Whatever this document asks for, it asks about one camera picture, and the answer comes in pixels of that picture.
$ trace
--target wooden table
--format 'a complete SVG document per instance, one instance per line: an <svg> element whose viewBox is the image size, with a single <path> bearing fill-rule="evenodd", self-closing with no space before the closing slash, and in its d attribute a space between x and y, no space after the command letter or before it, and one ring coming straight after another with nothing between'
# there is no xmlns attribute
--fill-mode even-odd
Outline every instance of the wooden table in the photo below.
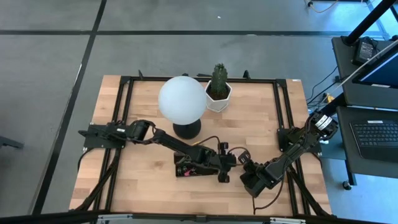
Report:
<svg viewBox="0 0 398 224"><path fill-rule="evenodd" d="M92 120L95 124L106 124L111 121L119 80L120 76L117 75L104 76ZM163 84L164 82L134 82L127 124L136 119L148 119L153 121L158 128L176 137L172 123L165 119L158 109L157 98ZM186 142L194 143L208 136L217 135L221 141L229 142L229 148L236 146L248 148L256 162L266 162L279 156L276 135L278 122L272 85L230 84L233 92L229 106L222 113L206 110L201 118L200 134L195 139ZM302 83L300 80L287 80L287 87L294 124L302 127L308 117ZM287 127L282 90L280 90L280 100ZM214 141L208 141L205 145L216 148ZM231 182L228 184L219 183L216 175L176 178L173 153L160 145L143 146L127 143L121 153L111 211L252 215L252 198L239 179L243 173L242 167L234 167L229 172ZM104 149L94 149L82 160L70 208L79 206L93 190L100 176L103 154ZM311 154L304 154L301 159L305 183L309 191L322 208L330 213L319 161ZM279 185L272 190L264 189L256 198L256 206L261 207L269 203L278 189ZM298 210L303 213L297 186L295 192ZM107 187L103 190L100 208L104 208L106 193ZM276 203L265 210L258 210L256 215L292 215L287 183L284 184Z"/></svg>

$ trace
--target white globe lamp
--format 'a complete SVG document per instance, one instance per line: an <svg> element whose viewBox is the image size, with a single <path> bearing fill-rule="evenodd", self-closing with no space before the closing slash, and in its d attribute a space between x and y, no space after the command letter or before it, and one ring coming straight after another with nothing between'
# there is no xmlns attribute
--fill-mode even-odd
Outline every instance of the white globe lamp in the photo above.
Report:
<svg viewBox="0 0 398 224"><path fill-rule="evenodd" d="M159 109L173 122L178 137L193 139L200 132L200 117L206 110L205 89L191 77L171 78L160 89Z"/></svg>

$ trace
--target cactus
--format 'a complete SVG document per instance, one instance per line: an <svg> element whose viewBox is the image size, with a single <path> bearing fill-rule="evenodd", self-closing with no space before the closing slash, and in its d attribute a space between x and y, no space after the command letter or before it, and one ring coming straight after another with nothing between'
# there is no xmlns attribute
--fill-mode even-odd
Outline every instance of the cactus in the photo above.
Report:
<svg viewBox="0 0 398 224"><path fill-rule="evenodd" d="M211 97L213 100L223 100L228 96L226 79L228 72L222 63L215 66L211 76Z"/></svg>

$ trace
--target black lamp base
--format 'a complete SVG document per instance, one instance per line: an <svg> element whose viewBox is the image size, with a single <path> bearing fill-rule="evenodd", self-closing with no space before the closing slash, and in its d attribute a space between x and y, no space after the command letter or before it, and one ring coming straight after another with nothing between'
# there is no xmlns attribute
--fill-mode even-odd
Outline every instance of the black lamp base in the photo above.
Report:
<svg viewBox="0 0 398 224"><path fill-rule="evenodd" d="M193 139L198 136L201 129L200 119L192 124L178 125L173 124L173 129L176 135L182 139Z"/></svg>

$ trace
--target plant pot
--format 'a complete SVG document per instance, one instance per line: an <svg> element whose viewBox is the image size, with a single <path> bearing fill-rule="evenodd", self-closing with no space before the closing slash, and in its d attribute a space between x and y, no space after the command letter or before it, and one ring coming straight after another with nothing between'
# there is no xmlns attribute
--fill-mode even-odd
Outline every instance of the plant pot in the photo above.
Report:
<svg viewBox="0 0 398 224"><path fill-rule="evenodd" d="M228 106L229 99L231 98L232 87L228 83L226 83L226 87L229 90L228 96L223 100L213 100L211 96L207 94L207 89L210 87L210 84L211 80L207 83L207 86L205 88L207 96L206 106L209 110L219 113Z"/></svg>

